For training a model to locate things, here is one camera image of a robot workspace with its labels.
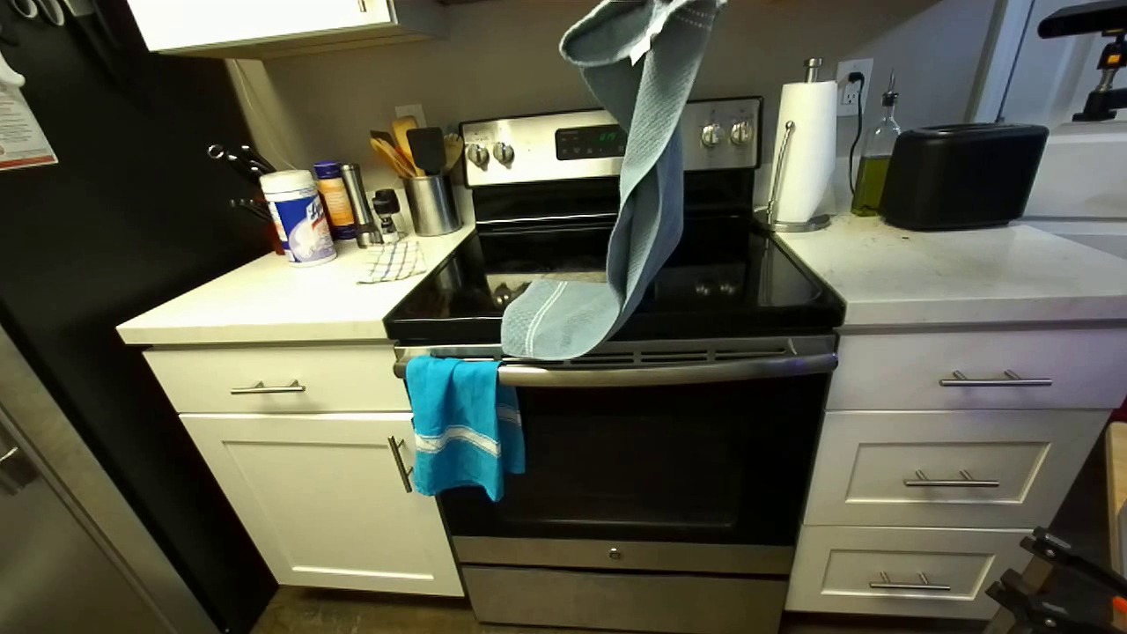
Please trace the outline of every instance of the backsplash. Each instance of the backsplash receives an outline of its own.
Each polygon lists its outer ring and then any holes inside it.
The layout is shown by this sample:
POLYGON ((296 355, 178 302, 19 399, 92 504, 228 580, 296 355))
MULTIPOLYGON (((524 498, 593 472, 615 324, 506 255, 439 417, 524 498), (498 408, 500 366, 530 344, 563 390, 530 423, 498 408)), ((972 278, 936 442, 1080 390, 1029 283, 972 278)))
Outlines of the backsplash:
MULTIPOLYGON (((365 132, 389 128, 401 101, 418 101, 439 128, 594 107, 580 75, 557 52, 563 27, 593 8, 594 0, 460 0, 444 10, 444 38, 233 61, 228 71, 271 162, 342 159, 384 181, 365 132)), ((776 132, 780 87, 804 75, 806 57, 823 61, 821 76, 846 57, 873 57, 869 108, 894 86, 907 128, 956 123, 972 107, 989 18, 992 0, 729 0, 694 95, 765 95, 765 132, 776 132)), ((837 121, 843 156, 849 138, 854 121, 837 121)))

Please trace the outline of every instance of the black appliance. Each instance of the black appliance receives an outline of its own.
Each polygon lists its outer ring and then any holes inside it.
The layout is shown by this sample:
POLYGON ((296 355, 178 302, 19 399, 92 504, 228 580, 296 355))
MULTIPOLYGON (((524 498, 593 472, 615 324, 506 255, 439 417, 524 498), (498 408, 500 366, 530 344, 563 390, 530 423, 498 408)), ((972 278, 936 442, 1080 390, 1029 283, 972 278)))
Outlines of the black appliance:
POLYGON ((835 371, 843 301, 753 217, 760 100, 692 101, 682 241, 612 343, 505 361, 500 315, 538 274, 604 274, 625 135, 605 113, 464 123, 456 258, 399 311, 401 364, 494 355, 530 472, 439 511, 487 622, 772 629, 835 371))
POLYGON ((882 214, 889 224, 942 234, 1008 224, 1024 213, 1051 132, 950 123, 894 142, 882 214))
POLYGON ((203 156, 247 128, 220 61, 152 57, 126 4, 92 8, 52 27, 0 4, 0 52, 61 156, 0 173, 0 318, 214 629, 250 629, 274 580, 116 339, 121 322, 266 255, 250 214, 228 209, 253 192, 203 156))

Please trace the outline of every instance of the paper towel roll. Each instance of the paper towel roll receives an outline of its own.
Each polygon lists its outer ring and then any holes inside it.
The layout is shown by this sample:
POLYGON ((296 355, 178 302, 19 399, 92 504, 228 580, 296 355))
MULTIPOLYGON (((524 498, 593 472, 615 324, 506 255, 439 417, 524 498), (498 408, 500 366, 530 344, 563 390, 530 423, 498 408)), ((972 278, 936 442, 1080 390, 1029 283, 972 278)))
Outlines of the paper towel roll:
POLYGON ((772 202, 780 224, 804 224, 821 209, 835 173, 837 86, 782 86, 772 202))

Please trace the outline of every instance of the upper cabinet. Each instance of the upper cabinet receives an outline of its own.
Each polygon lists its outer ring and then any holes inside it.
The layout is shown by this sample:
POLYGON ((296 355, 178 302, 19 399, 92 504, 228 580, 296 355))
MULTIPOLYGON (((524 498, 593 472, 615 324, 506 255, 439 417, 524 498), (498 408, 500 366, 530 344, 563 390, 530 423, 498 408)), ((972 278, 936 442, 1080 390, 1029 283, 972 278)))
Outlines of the upper cabinet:
POLYGON ((283 57, 439 35, 436 0, 129 0, 146 47, 183 57, 283 57))

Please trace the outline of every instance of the blue towel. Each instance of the blue towel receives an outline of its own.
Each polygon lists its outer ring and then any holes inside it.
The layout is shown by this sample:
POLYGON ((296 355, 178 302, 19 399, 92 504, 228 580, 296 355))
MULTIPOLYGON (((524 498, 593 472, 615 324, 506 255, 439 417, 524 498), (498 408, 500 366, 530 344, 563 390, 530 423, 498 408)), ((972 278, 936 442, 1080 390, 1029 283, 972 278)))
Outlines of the blue towel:
POLYGON ((628 132, 605 283, 541 278, 500 324, 518 361, 577 361, 621 330, 682 234, 681 113, 727 0, 604 0, 559 38, 594 100, 628 132))
POLYGON ((494 361, 418 355, 408 364, 415 492, 484 485, 490 500, 500 500, 505 477, 524 472, 518 396, 498 372, 494 361))

